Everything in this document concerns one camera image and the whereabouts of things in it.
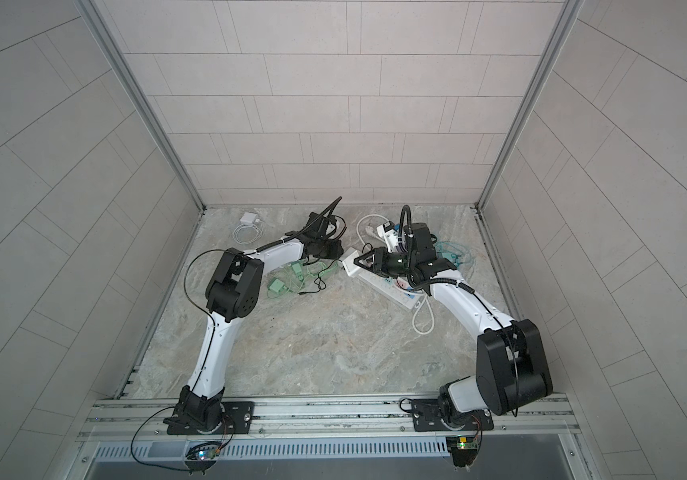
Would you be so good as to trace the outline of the white multicolour power strip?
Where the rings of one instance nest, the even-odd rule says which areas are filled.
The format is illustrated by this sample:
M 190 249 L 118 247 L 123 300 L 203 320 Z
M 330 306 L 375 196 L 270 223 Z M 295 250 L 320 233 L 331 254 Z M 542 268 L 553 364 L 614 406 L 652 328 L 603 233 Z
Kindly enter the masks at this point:
M 393 301 L 393 303 L 401 306 L 401 308 L 405 310 L 415 310 L 417 304 L 419 304 L 417 295 L 399 288 L 395 280 L 391 278 L 379 277 L 363 269 L 357 270 L 357 272 L 353 274 L 353 278 L 365 283 L 365 285 L 373 288 L 375 292 L 385 296 L 385 298 Z

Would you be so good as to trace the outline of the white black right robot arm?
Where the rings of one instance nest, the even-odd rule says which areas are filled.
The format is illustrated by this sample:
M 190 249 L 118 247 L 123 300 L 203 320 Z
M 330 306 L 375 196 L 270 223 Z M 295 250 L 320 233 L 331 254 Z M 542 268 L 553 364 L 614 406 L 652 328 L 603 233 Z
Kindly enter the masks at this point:
M 443 304 L 477 340 L 475 374 L 445 384 L 435 412 L 451 430 L 481 428 L 483 416 L 517 414 L 553 394 L 541 332 L 529 319 L 515 320 L 477 294 L 453 262 L 435 250 L 423 223 L 389 221 L 377 228 L 385 242 L 355 258 L 381 277 L 405 281 L 405 290 Z

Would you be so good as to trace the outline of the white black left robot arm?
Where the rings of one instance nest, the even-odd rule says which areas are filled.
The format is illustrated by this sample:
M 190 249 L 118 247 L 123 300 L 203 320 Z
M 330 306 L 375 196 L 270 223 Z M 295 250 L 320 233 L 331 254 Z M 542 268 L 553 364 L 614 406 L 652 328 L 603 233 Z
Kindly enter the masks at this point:
M 196 368 L 182 388 L 173 414 L 164 420 L 167 434 L 210 434 L 227 428 L 223 406 L 226 372 L 243 320 L 260 300 L 264 275 L 304 258 L 327 259 L 332 265 L 344 254 L 335 209 L 336 198 L 306 225 L 252 251 L 221 249 L 221 259 L 206 287 L 206 333 Z

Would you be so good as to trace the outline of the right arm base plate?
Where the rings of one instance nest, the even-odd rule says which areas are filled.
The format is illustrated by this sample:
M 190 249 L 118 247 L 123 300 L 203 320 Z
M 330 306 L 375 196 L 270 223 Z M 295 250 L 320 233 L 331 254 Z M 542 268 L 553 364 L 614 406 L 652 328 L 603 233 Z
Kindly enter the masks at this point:
M 485 409 L 459 412 L 449 397 L 437 399 L 403 398 L 399 409 L 409 414 L 417 432 L 467 431 L 487 432 L 495 428 Z

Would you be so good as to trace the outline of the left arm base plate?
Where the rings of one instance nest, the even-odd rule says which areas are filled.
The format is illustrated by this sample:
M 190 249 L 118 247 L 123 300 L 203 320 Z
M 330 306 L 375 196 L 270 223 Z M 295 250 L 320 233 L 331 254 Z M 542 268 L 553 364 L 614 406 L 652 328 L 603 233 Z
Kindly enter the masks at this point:
M 213 427 L 197 427 L 194 420 L 174 414 L 164 420 L 168 435 L 247 435 L 251 431 L 256 404 L 251 401 L 227 401 L 220 406 L 221 417 Z

